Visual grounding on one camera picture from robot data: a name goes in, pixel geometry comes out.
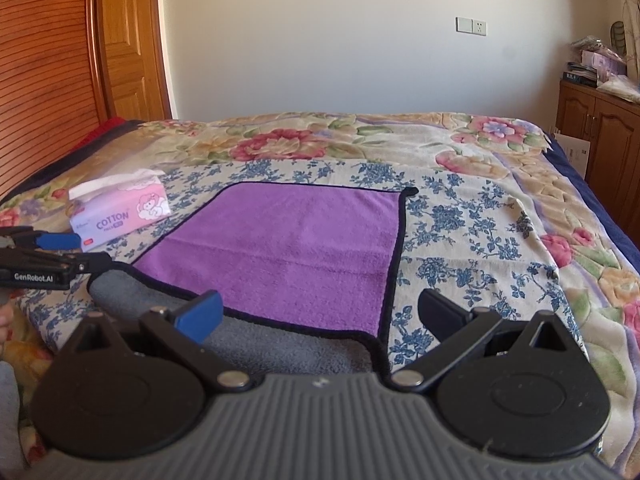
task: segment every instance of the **tissue pack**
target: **tissue pack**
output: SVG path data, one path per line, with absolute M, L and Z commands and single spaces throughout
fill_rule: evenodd
M 83 251 L 171 214 L 164 186 L 148 173 L 85 182 L 70 189 L 69 198 L 84 198 L 70 219 L 73 231 L 82 238 Z

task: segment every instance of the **floral bedspread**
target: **floral bedspread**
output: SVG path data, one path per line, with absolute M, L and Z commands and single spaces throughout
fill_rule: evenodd
M 0 211 L 0 225 L 66 230 L 79 182 L 139 168 L 163 178 L 170 218 L 110 242 L 131 261 L 223 187 L 245 180 L 376 189 L 416 186 L 388 343 L 399 367 L 436 344 L 415 315 L 429 286 L 460 305 L 511 319 L 552 308 L 578 341 L 611 399 L 602 458 L 640 471 L 640 276 L 569 181 L 542 155 L 526 121 L 465 114 L 278 114 L 215 123 L 147 123 Z M 28 291 L 18 306 L 55 350 L 93 308 L 86 279 L 68 292 Z

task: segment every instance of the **curtain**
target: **curtain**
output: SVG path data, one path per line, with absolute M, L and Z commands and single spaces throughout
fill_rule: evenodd
M 638 0 L 620 0 L 625 23 L 626 71 L 629 79 L 640 81 L 640 5 Z

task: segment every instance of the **plastic bag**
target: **plastic bag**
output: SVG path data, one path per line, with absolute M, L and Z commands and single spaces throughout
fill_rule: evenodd
M 611 50 L 600 38 L 596 38 L 595 36 L 586 36 L 581 40 L 574 41 L 571 46 L 577 51 L 588 50 L 589 52 L 597 52 L 609 59 L 626 63 L 617 52 Z
M 598 86 L 598 91 L 640 104 L 638 87 L 625 75 L 611 75 L 606 83 Z

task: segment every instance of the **wall outlet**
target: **wall outlet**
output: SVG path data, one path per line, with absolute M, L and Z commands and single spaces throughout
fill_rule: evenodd
M 473 20 L 470 20 L 469 18 L 456 18 L 456 30 L 458 32 L 472 34 L 474 32 Z
M 486 36 L 486 22 L 472 20 L 472 33 L 478 36 Z

